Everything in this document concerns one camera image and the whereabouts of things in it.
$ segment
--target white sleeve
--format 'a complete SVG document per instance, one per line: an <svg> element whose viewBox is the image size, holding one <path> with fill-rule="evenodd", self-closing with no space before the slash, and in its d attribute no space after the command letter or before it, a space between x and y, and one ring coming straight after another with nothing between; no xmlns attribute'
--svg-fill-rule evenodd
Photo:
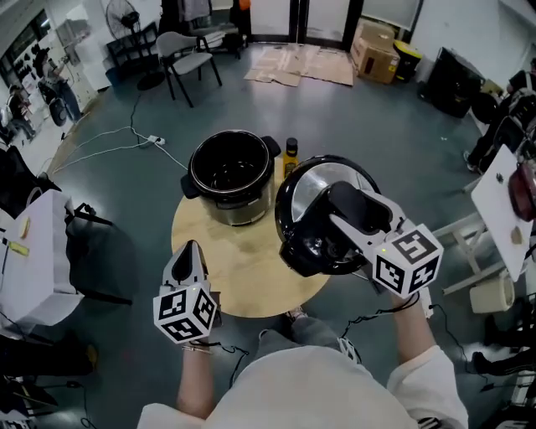
<svg viewBox="0 0 536 429"><path fill-rule="evenodd" d="M162 404L144 406L137 429L200 429L204 420Z"/></svg>
<svg viewBox="0 0 536 429"><path fill-rule="evenodd" d="M454 429L469 427L456 390L454 365L439 346L396 368L387 389L417 421L435 418Z"/></svg>

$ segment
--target electric fan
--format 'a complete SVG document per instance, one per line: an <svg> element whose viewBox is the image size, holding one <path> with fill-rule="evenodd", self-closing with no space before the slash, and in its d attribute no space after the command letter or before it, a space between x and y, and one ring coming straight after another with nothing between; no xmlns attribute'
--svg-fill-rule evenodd
<svg viewBox="0 0 536 429"><path fill-rule="evenodd" d="M164 81L162 72L152 73L149 64L143 59L142 46L138 34L140 33L140 14L127 0L111 0L106 7L106 23L111 35L120 40L129 34L136 45L140 61L144 64L145 76L137 83L138 90L150 90Z"/></svg>

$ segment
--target white cube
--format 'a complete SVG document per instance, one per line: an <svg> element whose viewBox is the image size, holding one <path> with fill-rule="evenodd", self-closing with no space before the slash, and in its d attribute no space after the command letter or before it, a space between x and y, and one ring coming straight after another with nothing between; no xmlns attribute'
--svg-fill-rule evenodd
<svg viewBox="0 0 536 429"><path fill-rule="evenodd" d="M443 246L423 224L374 249L373 279L399 297L437 278Z"/></svg>
<svg viewBox="0 0 536 429"><path fill-rule="evenodd" d="M154 324L175 344L208 337L216 302L201 283L176 289L152 301Z"/></svg>

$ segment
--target black bottle cap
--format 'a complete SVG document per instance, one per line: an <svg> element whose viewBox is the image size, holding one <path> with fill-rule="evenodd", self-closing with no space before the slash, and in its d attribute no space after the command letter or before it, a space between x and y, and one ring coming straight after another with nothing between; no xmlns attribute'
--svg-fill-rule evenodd
<svg viewBox="0 0 536 429"><path fill-rule="evenodd" d="M298 150L298 141L294 137L286 139L286 150L297 151Z"/></svg>

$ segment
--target yellow bottle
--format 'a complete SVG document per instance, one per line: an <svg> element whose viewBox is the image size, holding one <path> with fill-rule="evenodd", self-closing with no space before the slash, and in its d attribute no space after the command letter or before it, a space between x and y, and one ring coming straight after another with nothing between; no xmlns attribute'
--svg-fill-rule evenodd
<svg viewBox="0 0 536 429"><path fill-rule="evenodd" d="M286 178L298 165L298 141L294 138L286 140L286 150L283 155L283 178Z"/></svg>

